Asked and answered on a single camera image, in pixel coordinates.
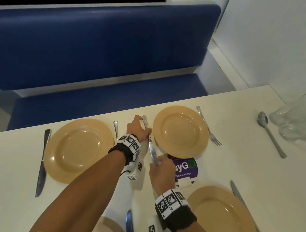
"blue cushion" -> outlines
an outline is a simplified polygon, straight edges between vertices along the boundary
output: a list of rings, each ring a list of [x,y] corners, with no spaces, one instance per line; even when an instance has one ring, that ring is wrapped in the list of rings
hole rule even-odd
[[[188,74],[19,98],[8,130],[206,95],[198,76]]]
[[[8,9],[0,14],[0,89],[201,65],[218,5]]]

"plate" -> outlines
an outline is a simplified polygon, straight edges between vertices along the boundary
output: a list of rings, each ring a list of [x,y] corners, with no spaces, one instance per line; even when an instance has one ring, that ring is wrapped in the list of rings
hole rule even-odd
[[[124,232],[117,222],[107,217],[101,217],[92,232]]]
[[[153,123],[158,145],[168,154],[188,159],[199,155],[208,143],[208,128],[201,116],[184,106],[160,111]]]
[[[69,184],[104,157],[114,145],[112,132],[103,122],[84,118],[61,127],[50,138],[44,152],[47,173]]]
[[[231,192],[216,186],[194,191],[187,200],[198,223],[209,232],[256,232],[253,219]]]

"silverware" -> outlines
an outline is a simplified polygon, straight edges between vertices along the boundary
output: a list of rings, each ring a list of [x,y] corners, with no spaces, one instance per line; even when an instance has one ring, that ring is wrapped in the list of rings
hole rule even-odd
[[[146,128],[148,128],[148,121],[147,121],[147,117],[144,115],[142,116],[142,121],[144,122],[144,126]],[[156,155],[156,151],[154,148],[154,144],[152,142],[151,136],[149,134],[149,148],[150,148],[150,153],[151,153],[151,158],[152,158],[152,162],[155,164],[155,166],[157,167],[158,163],[157,163],[157,155]]]
[[[201,108],[200,108],[199,106],[197,106],[196,109],[198,110],[198,112],[199,112],[199,114],[201,115],[202,119],[203,119],[204,122],[206,123],[207,129],[208,129],[208,132],[209,132],[209,135],[208,135],[208,136],[209,136],[210,140],[211,140],[214,144],[216,144],[217,146],[221,146],[222,143],[220,143],[219,140],[217,140],[217,138],[214,136],[214,134],[213,134],[213,133],[211,132],[211,130],[209,129],[209,126],[208,126],[207,122],[205,121],[205,118],[204,118],[204,116],[203,116],[203,114],[202,114]]]
[[[125,221],[126,232],[134,232],[132,211],[129,210]]]
[[[43,154],[45,152],[47,142],[50,138],[50,134],[51,134],[50,129],[45,130],[45,137],[44,137],[44,143],[43,143]],[[37,185],[36,185],[35,197],[39,197],[41,195],[41,192],[43,191],[43,187],[44,187],[45,182],[46,182],[46,175],[47,175],[47,173],[46,173],[46,170],[45,170],[45,166],[43,164],[43,157],[42,157],[41,162],[40,162],[39,173],[38,173],[38,180],[37,180]]]
[[[116,139],[118,141],[119,140],[119,137],[118,137],[118,121],[113,121],[113,123],[114,123],[114,127],[115,127]]]
[[[268,135],[270,136],[270,139],[272,140],[274,146],[276,147],[279,155],[281,158],[285,159],[287,157],[287,155],[285,154],[285,152],[281,149],[281,147],[279,146],[279,144],[277,143],[277,141],[275,140],[273,134],[271,133],[271,131],[268,128],[268,117],[265,114],[265,112],[261,111],[258,114],[258,118],[257,118],[257,123],[263,127],[266,132],[268,133]]]
[[[246,207],[246,209],[248,210],[248,207],[247,207],[247,205],[245,204],[244,200],[242,199],[242,196],[240,195],[240,192],[238,191],[238,189],[237,189],[237,187],[236,187],[234,181],[230,181],[230,186],[232,187],[233,194],[240,200],[240,202],[241,202],[241,203]],[[260,232],[260,230],[259,230],[258,226],[256,225],[256,222],[254,221],[254,219],[253,219],[253,222],[254,222],[256,231],[257,231],[257,232]]]

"forearm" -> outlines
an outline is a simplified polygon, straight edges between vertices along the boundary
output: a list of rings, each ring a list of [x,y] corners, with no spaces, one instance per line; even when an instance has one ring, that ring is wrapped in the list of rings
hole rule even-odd
[[[194,222],[186,229],[178,230],[177,232],[205,232],[198,222]]]
[[[30,232],[92,231],[115,191],[124,165],[122,152],[107,154],[63,190]]]

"booth seat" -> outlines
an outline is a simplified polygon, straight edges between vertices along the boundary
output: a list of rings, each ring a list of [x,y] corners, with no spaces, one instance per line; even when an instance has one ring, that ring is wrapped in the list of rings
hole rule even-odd
[[[220,12],[213,4],[1,10],[0,89],[199,66]],[[7,129],[205,95],[196,74],[36,95],[16,99]]]

